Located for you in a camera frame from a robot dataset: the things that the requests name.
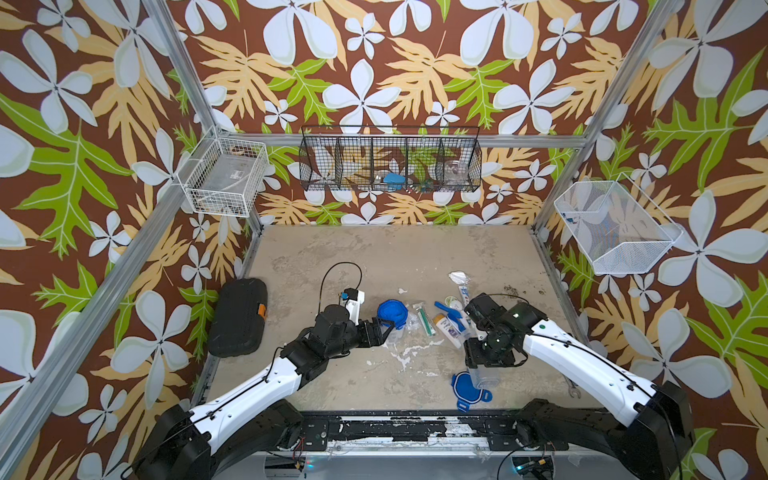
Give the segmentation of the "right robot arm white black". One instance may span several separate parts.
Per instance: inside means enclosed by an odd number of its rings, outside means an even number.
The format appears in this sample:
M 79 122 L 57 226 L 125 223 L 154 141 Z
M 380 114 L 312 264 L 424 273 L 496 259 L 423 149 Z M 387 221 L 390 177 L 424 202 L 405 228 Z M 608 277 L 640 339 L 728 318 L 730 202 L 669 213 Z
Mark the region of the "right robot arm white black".
M 534 399 L 516 415 L 517 449 L 573 444 L 617 459 L 638 479 L 669 479 L 695 441 L 687 394 L 657 385 L 596 353 L 525 301 L 505 308 L 482 293 L 464 309 L 484 338 L 465 344 L 470 368 L 516 368 L 538 359 L 599 401 L 599 411 Z

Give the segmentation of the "small round white jar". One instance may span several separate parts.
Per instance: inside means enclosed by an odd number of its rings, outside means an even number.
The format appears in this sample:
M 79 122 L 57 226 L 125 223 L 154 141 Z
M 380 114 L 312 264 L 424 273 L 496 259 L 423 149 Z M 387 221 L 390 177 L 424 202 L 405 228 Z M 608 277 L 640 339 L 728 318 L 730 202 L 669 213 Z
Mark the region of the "small round white jar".
M 463 303 L 454 296 L 446 297 L 444 304 L 454 310 L 462 310 L 464 308 Z

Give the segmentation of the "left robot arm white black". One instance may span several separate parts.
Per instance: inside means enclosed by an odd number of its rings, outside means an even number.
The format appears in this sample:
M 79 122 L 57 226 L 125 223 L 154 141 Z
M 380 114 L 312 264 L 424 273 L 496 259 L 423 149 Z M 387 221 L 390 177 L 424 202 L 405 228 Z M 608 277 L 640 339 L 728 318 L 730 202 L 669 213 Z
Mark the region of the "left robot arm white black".
M 322 374 L 332 359 L 355 348 L 383 345 L 395 330 L 391 320 L 351 320 L 342 305 L 329 305 L 285 346 L 265 369 L 239 386 L 188 411 L 175 406 L 158 419 L 138 457 L 124 471 L 139 479 L 211 479 L 235 452 L 232 442 L 255 427 L 274 404 Z

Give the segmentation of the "green toothbrush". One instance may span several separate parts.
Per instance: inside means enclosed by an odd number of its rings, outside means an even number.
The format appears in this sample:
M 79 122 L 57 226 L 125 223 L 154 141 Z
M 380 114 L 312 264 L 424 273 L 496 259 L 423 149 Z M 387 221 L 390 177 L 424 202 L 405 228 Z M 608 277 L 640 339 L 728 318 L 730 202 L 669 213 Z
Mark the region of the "green toothbrush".
M 415 302 L 413 304 L 413 308 L 415 311 L 415 314 L 418 318 L 418 321 L 420 325 L 422 326 L 425 334 L 428 337 L 434 337 L 436 335 L 436 331 L 430 321 L 430 318 L 426 312 L 425 306 L 423 302 Z

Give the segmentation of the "small white toiletry tube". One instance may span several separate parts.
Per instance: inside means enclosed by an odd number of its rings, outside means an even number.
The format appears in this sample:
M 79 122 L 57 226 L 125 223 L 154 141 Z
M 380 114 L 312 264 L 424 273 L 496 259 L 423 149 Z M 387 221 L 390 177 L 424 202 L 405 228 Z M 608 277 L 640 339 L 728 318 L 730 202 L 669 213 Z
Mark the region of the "small white toiletry tube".
M 455 348 L 460 349 L 463 346 L 464 335 L 449 317 L 438 314 L 433 318 L 433 323 Z

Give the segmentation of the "white packet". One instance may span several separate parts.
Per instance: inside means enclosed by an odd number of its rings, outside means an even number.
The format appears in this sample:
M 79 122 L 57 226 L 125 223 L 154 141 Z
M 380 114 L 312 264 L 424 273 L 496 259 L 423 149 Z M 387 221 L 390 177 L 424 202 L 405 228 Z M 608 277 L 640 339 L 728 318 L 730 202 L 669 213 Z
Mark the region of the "white packet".
M 458 286 L 462 304 L 466 306 L 470 301 L 470 278 L 463 271 L 454 271 L 449 274 L 450 280 Z

